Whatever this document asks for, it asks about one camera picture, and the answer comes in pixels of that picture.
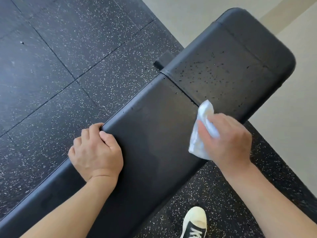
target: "left hand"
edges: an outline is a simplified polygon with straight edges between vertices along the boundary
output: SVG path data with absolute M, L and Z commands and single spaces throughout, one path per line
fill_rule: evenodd
M 93 177 L 107 176 L 117 184 L 123 167 L 119 144 L 111 134 L 99 131 L 103 123 L 96 123 L 81 131 L 74 139 L 68 156 L 76 170 L 88 182 Z

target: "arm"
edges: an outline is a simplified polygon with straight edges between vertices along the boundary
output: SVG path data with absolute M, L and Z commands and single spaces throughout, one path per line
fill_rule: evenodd
M 74 139 L 69 159 L 87 182 L 76 194 L 46 215 L 21 238 L 84 238 L 115 188 L 123 167 L 119 145 L 99 132 L 102 123 L 83 129 Z
M 247 129 L 224 114 L 213 115 L 209 120 L 220 138 L 212 138 L 200 122 L 198 132 L 206 151 L 249 208 L 265 237 L 317 237 L 317 224 L 251 163 L 252 136 Z

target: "black rubber flooring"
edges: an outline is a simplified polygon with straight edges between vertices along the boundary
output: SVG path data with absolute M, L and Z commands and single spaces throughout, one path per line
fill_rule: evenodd
M 66 158 L 82 128 L 105 122 L 182 46 L 140 0 L 0 0 L 0 219 Z M 252 159 L 317 222 L 317 201 L 247 123 Z M 209 237 L 261 237 L 251 213 L 207 163 L 138 237 L 180 236 L 193 205 Z

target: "foot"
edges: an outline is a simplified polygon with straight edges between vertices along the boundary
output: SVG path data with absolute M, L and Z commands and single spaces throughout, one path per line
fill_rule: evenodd
M 185 215 L 181 238 L 204 238 L 207 232 L 207 217 L 203 208 L 195 206 Z

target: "shoe laces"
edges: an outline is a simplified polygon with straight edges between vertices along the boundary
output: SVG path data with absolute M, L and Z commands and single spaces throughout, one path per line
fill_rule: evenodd
M 194 228 L 191 228 L 191 231 L 189 234 L 191 235 L 189 238 L 201 238 L 202 232 L 199 230 L 196 230 Z

